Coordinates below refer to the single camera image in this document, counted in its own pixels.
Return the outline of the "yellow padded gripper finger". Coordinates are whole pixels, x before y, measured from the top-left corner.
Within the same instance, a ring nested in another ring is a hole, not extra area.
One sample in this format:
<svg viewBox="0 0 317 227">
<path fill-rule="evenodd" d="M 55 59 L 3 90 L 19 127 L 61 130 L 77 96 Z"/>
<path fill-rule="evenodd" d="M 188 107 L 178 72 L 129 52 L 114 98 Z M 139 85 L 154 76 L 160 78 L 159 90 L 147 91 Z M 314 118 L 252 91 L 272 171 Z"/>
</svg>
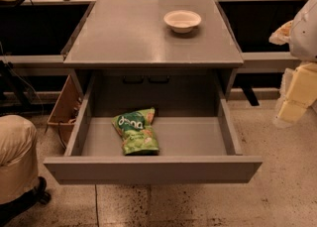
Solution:
<svg viewBox="0 0 317 227">
<path fill-rule="evenodd" d="M 279 93 L 273 124 L 287 128 L 299 121 L 317 100 L 317 63 L 303 62 L 296 69 L 287 68 Z"/>
</svg>

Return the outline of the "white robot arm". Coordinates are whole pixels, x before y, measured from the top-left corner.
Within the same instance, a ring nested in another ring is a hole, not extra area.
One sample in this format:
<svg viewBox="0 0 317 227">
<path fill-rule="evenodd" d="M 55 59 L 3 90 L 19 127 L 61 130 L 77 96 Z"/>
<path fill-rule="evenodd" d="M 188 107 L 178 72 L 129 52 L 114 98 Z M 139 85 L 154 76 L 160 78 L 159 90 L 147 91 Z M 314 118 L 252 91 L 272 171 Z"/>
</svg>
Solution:
<svg viewBox="0 0 317 227">
<path fill-rule="evenodd" d="M 290 127 L 317 100 L 317 0 L 308 0 L 293 20 L 271 34 L 272 44 L 288 44 L 290 54 L 301 60 L 296 69 L 287 68 L 282 77 L 280 97 L 273 124 Z"/>
</svg>

